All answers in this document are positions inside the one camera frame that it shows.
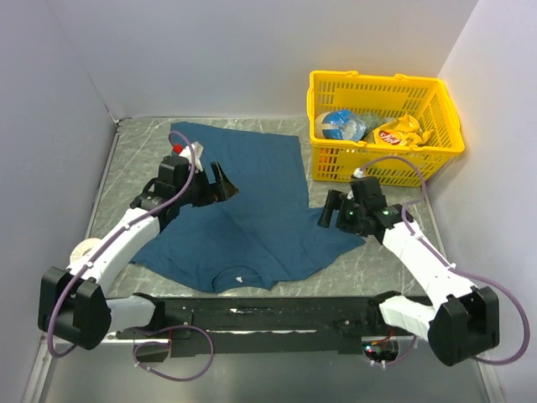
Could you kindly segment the blue t-shirt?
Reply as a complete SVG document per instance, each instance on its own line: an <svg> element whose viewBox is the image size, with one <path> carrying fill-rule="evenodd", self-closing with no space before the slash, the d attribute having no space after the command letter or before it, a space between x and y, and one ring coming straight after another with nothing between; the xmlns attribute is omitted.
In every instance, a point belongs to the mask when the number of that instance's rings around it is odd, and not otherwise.
<svg viewBox="0 0 537 403"><path fill-rule="evenodd" d="M191 289L221 293L272 289L305 280L364 245L356 235L317 222L295 136L180 122L172 131L200 143L201 161L221 164L238 193L180 215L133 257L152 272Z"/></svg>

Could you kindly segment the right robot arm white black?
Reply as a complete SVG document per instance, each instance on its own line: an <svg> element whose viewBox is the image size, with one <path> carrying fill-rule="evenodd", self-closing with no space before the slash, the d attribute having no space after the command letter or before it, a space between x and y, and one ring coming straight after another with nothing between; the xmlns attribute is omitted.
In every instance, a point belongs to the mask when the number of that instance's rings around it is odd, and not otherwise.
<svg viewBox="0 0 537 403"><path fill-rule="evenodd" d="M414 276L429 298L424 305L395 291L371 301L368 328L379 335L398 327L425 340L453 366L498 346L499 299L454 273L418 223L400 204L389 205L378 179L354 178L349 192L330 190L318 224L360 237L375 237Z"/></svg>

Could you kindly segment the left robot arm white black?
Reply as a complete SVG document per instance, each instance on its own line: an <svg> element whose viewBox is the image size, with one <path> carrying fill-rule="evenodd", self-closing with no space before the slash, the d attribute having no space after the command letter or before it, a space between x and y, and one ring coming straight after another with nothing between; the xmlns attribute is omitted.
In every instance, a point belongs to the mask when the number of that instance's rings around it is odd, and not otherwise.
<svg viewBox="0 0 537 403"><path fill-rule="evenodd" d="M238 193L217 162L210 182L196 162L178 155L162 159L158 174L134 197L114 229L65 269L49 268L40 283L38 327L56 357L59 338L91 350L107 334L137 328L155 338L166 327L164 301L142 293L108 299L107 292L134 255L171 223L185 205L204 207Z"/></svg>

